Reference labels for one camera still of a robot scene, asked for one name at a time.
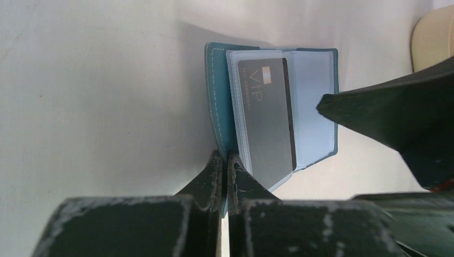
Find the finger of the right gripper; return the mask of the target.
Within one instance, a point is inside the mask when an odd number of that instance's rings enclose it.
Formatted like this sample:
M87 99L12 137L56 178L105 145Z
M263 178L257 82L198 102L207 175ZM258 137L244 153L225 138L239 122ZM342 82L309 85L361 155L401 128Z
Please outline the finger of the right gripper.
M453 188L453 58L374 86L326 94L325 118L400 153L423 188Z

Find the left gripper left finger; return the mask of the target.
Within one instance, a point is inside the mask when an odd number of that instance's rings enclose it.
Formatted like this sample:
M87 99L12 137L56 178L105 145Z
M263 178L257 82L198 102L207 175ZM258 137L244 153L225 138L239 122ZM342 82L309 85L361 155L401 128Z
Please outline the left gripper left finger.
M222 171L215 150L175 195L68 198L33 256L219 256Z

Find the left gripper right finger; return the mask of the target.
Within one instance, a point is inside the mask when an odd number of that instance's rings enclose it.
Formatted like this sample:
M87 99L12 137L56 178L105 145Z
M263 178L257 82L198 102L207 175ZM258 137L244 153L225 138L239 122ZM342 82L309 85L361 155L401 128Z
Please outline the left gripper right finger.
M228 158L231 256L404 256L381 209L362 200L281 200Z

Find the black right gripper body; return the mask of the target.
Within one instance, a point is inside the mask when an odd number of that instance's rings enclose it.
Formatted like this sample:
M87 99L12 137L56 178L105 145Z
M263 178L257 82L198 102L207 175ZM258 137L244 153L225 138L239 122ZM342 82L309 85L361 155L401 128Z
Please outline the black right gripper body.
M453 256L453 186L433 192L360 194L389 217L396 241L412 256Z

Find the blue leather card holder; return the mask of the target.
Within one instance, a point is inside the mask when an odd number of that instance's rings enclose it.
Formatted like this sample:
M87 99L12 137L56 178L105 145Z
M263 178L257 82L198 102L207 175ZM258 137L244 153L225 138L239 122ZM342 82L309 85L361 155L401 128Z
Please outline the blue leather card holder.
M297 166L278 186L266 188L269 191L279 188L294 173L337 154L338 125L319 114L316 107L322 96L339 92L338 50L219 42L205 45L208 104L218 150L223 160L237 152L251 175L238 62L278 57L287 60Z

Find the grey VIP credit card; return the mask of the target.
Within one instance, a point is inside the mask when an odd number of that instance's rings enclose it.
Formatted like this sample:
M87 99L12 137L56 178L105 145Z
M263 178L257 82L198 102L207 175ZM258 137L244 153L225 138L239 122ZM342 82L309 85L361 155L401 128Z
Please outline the grey VIP credit card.
M250 167L265 188L278 186L297 166L287 60L238 62Z

